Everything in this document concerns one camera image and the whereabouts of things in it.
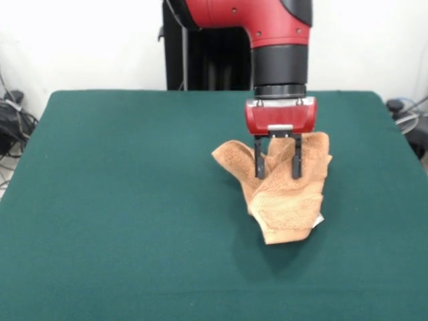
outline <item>green felt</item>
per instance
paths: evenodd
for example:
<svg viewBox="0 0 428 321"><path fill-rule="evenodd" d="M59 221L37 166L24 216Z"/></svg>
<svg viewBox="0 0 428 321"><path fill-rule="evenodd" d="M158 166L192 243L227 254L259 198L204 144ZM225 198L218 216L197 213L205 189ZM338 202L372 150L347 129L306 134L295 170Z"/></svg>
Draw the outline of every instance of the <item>green felt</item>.
<svg viewBox="0 0 428 321"><path fill-rule="evenodd" d="M57 92L0 204L0 320L428 320L428 179L370 92L315 92L326 220L264 245L211 157L247 92Z"/></svg>

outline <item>cable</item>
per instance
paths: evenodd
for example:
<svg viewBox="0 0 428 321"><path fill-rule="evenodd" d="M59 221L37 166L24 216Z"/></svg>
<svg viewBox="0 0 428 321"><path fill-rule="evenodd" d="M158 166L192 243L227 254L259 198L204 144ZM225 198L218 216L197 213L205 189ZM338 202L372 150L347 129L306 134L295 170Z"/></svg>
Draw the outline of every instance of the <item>cable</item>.
<svg viewBox="0 0 428 321"><path fill-rule="evenodd" d="M3 186L5 186L5 185L8 185L9 183L10 183L10 179L8 180L8 181L4 181L4 182L2 182L1 184L0 184L0 189L5 189L5 188L2 188Z"/></svg>
<svg viewBox="0 0 428 321"><path fill-rule="evenodd" d="M422 98L420 101L418 101L417 103L411 105L410 107L404 108L402 111L399 112L399 115L404 114L408 111L411 111L415 108L418 108L420 105L422 105L424 102L428 101L428 96Z"/></svg>
<svg viewBox="0 0 428 321"><path fill-rule="evenodd" d="M404 122L408 122L409 120L416 119L416 118L422 118L422 117L428 117L428 112L424 113L424 114L412 114L412 115L408 115L406 117L397 119L395 121L395 124L400 125L400 124L402 124Z"/></svg>
<svg viewBox="0 0 428 321"><path fill-rule="evenodd" d="M417 90L419 89L419 82L421 81L424 57L425 57L425 54L427 53L427 50L428 50L428 40L425 42L423 49L422 49L422 52L421 52L421 56L419 57L419 65L417 68L417 77L416 77L416 81L415 81L415 91L413 92L414 96L416 96Z"/></svg>
<svg viewBox="0 0 428 321"><path fill-rule="evenodd" d="M411 132L416 128L416 126L419 124L419 118L416 118L415 121L410 125L408 128L403 129L401 131L401 134L406 135L407 133Z"/></svg>
<svg viewBox="0 0 428 321"><path fill-rule="evenodd" d="M2 173L1 171L0 171L0 176L1 176L1 178L3 179L3 182L7 181L7 179L6 179L5 175L3 175L3 173Z"/></svg>
<svg viewBox="0 0 428 321"><path fill-rule="evenodd" d="M0 99L0 155L19 158L20 154L11 154L12 147L18 144L22 153L37 124L20 105Z"/></svg>
<svg viewBox="0 0 428 321"><path fill-rule="evenodd" d="M410 102L412 105L416 104L416 102L414 100L407 98L407 97L397 97L397 98L393 98L393 99L402 100L404 102Z"/></svg>
<svg viewBox="0 0 428 321"><path fill-rule="evenodd" d="M0 65L0 83L1 83L1 85L3 86L3 88L5 89L6 94L8 94L8 95L9 95L9 97L12 99L12 101L13 101L13 102L16 102L15 96L12 94L12 92L10 92L10 91L7 89L7 86L6 86L5 80L3 79L3 75L2 75L2 73L1 73L1 65Z"/></svg>
<svg viewBox="0 0 428 321"><path fill-rule="evenodd" d="M8 166L5 166L5 165L3 165L3 164L0 164L0 167L2 168L2 169L7 169L8 171L14 171L15 169L12 169L11 167L8 167Z"/></svg>

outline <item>towel label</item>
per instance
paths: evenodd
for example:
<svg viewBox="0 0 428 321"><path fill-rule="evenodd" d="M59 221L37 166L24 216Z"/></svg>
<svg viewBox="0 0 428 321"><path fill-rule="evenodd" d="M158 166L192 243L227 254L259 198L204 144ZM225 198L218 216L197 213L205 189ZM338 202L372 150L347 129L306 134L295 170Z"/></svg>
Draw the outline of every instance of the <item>towel label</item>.
<svg viewBox="0 0 428 321"><path fill-rule="evenodd" d="M312 226L312 228L315 228L315 226L317 226L319 223L323 222L324 220L324 216L322 216L321 213L318 214L318 217L315 220L314 226Z"/></svg>

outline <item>towel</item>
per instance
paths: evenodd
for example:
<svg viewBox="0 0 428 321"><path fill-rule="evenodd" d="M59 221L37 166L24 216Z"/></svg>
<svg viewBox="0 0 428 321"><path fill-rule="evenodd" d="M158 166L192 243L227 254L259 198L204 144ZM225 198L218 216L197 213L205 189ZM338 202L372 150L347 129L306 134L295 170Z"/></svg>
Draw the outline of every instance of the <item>towel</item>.
<svg viewBox="0 0 428 321"><path fill-rule="evenodd" d="M247 211L258 222L265 244L306 239L323 200L322 190L332 160L324 132L302 135L302 177L292 178L293 138L272 138L265 179L255 177L254 150L238 140L223 143L213 158L241 184Z"/></svg>

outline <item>black cable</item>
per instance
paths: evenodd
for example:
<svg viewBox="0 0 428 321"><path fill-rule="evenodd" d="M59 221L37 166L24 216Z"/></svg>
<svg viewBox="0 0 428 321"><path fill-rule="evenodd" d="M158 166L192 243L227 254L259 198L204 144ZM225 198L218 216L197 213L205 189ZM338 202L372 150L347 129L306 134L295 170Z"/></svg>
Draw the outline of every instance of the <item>black cable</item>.
<svg viewBox="0 0 428 321"><path fill-rule="evenodd" d="M21 106L0 99L0 155L19 158L37 124L38 120ZM11 154L15 145L20 154Z"/></svg>
<svg viewBox="0 0 428 321"><path fill-rule="evenodd" d="M5 80L3 79L3 75L2 75L2 73L1 73L1 66L0 66L0 83L1 83L1 85L3 86L3 88L5 89L5 92L6 92L6 94L8 94L9 95L9 97L11 98L11 100L13 101L13 102L16 102L16 99L15 99L15 96L7 89L7 86L6 86L6 83L5 83Z"/></svg>
<svg viewBox="0 0 428 321"><path fill-rule="evenodd" d="M3 187L3 186L5 186L5 185L7 185L7 184L9 184L10 183L10 179L8 180L8 181L4 181L4 182L2 182L1 184L0 184L0 188L1 187Z"/></svg>
<svg viewBox="0 0 428 321"><path fill-rule="evenodd" d="M2 169L7 169L8 171L14 171L14 169L12 169L11 167L8 167L8 166L5 166L5 165L3 165L3 164L0 164L0 167L2 168Z"/></svg>
<svg viewBox="0 0 428 321"><path fill-rule="evenodd" d="M428 101L428 96L422 98L420 101L414 103L412 106L408 107L408 108L404 108L402 111L399 112L399 114L404 114L410 110L413 110L415 108L418 108L420 105L422 105L424 102Z"/></svg>

